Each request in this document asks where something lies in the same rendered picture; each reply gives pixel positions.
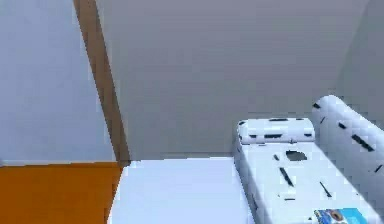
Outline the blue book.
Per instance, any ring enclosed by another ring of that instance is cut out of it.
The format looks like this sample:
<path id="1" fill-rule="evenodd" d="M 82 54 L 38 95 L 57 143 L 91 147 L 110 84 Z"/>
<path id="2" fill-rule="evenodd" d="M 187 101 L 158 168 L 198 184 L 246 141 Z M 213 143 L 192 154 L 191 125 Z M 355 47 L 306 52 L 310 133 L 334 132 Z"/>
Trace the blue book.
<path id="1" fill-rule="evenodd" d="M 319 224 L 376 224 L 376 217 L 366 217 L 357 208 L 319 209 L 314 211 Z"/>

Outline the brown door frame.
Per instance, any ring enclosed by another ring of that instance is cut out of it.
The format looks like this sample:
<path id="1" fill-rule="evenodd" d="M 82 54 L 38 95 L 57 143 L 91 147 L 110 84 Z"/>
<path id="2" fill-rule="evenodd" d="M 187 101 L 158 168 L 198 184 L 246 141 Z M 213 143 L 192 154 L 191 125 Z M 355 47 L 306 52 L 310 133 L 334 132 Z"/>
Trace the brown door frame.
<path id="1" fill-rule="evenodd" d="M 96 0 L 72 0 L 117 163 L 131 158 Z"/>

